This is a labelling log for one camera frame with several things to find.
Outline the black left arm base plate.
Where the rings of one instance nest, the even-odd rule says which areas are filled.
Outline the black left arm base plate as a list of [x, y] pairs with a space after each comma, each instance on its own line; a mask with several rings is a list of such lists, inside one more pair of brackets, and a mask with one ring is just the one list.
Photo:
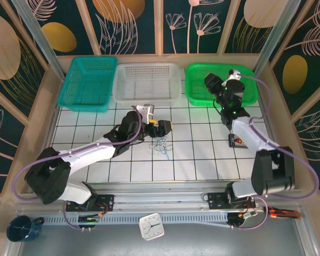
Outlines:
[[66, 212], [107, 212], [114, 207], [114, 195], [94, 195], [84, 204], [69, 201]]

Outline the aluminium mounting rail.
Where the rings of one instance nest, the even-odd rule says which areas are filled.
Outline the aluminium mounting rail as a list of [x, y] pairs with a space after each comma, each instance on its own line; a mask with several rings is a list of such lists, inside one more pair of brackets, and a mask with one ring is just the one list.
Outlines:
[[[229, 181], [152, 181], [92, 183], [97, 194], [114, 195], [111, 213], [174, 213], [208, 211], [205, 193], [221, 193]], [[263, 197], [268, 205], [284, 209], [299, 209], [303, 201], [269, 195]], [[43, 205], [40, 200], [18, 201], [17, 214], [58, 214], [62, 201]]]

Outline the green plastic basket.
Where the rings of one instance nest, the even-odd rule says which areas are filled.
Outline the green plastic basket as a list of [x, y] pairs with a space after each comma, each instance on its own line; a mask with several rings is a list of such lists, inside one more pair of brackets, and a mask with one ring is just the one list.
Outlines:
[[[225, 64], [225, 63], [192, 63], [186, 69], [185, 93], [189, 102], [198, 107], [214, 106], [215, 98], [205, 86], [204, 79], [209, 73], [219, 76], [223, 81], [228, 78], [231, 69], [236, 69], [246, 76], [254, 76], [253, 71], [245, 66]], [[241, 78], [245, 85], [242, 98], [242, 106], [246, 107], [254, 104], [258, 100], [258, 89], [256, 81], [248, 78]]]

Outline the white square clock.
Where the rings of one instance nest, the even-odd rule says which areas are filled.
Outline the white square clock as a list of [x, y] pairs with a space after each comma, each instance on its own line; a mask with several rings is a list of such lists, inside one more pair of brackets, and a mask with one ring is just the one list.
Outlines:
[[159, 213], [153, 213], [140, 218], [139, 228], [142, 238], [146, 241], [159, 238], [165, 234]]

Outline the teal plastic basket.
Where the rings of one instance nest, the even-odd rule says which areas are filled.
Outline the teal plastic basket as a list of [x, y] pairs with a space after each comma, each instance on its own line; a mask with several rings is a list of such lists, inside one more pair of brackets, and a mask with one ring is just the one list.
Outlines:
[[106, 112], [116, 67], [115, 57], [75, 57], [61, 87], [58, 106], [74, 112]]

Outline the black battery pack red print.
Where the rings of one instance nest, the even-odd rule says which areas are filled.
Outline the black battery pack red print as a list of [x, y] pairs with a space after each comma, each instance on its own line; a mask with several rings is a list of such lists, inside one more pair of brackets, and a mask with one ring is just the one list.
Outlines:
[[244, 141], [235, 134], [228, 134], [228, 143], [230, 148], [247, 148]]

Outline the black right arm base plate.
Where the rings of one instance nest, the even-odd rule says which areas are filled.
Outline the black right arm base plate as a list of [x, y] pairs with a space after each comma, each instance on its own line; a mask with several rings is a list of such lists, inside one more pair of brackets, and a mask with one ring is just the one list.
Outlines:
[[210, 210], [233, 210], [256, 208], [255, 201], [250, 197], [237, 198], [227, 193], [207, 193]]

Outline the orange and black hand tool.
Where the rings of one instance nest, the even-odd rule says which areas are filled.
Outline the orange and black hand tool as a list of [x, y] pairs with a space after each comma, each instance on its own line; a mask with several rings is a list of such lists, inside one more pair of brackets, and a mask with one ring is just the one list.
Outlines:
[[276, 219], [300, 219], [301, 214], [296, 210], [288, 210], [288, 209], [279, 209], [276, 207], [268, 207], [266, 210], [263, 208], [264, 213], [267, 214], [270, 218]]

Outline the dark blue mug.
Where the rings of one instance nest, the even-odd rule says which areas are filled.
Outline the dark blue mug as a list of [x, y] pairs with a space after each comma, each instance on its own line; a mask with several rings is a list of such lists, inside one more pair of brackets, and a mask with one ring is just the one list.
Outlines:
[[12, 242], [27, 242], [36, 239], [41, 233], [43, 217], [31, 218], [20, 215], [14, 218], [6, 230], [7, 238]]

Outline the white plastic basket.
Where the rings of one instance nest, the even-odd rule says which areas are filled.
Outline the white plastic basket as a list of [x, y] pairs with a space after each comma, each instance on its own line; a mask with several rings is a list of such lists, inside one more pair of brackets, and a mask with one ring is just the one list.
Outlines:
[[178, 65], [168, 62], [125, 63], [116, 67], [112, 97], [124, 106], [169, 107], [181, 99]]

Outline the aluminium frame post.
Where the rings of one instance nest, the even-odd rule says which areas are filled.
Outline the aluminium frame post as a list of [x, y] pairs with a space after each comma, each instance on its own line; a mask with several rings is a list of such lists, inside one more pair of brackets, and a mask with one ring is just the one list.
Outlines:
[[55, 0], [10, 0], [15, 7], [17, 13], [27, 26], [31, 35], [35, 39], [38, 46], [41, 48], [44, 56], [48, 60], [51, 68], [57, 77], [63, 82], [65, 72], [51, 47], [49, 40], [39, 24], [40, 21], [47, 21], [48, 18], [57, 9]]
[[284, 33], [288, 30], [294, 15], [299, 14], [298, 9], [300, 6], [304, 6], [305, 2], [306, 0], [286, 0], [253, 68], [256, 76], [260, 76], [275, 47], [284, 38]]

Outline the small black electronics module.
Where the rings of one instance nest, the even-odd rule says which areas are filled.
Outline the small black electronics module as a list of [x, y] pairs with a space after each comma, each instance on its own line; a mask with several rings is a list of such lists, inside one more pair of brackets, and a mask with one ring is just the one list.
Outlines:
[[77, 219], [77, 225], [82, 231], [91, 232], [100, 221], [101, 216], [99, 214], [92, 215], [79, 215]]
[[231, 212], [227, 214], [227, 224], [231, 227], [231, 229], [244, 229], [244, 230], [251, 230], [255, 229], [256, 226], [252, 227], [243, 227], [245, 220], [249, 219], [250, 217], [256, 216], [258, 213], [257, 211], [247, 211], [247, 212]]

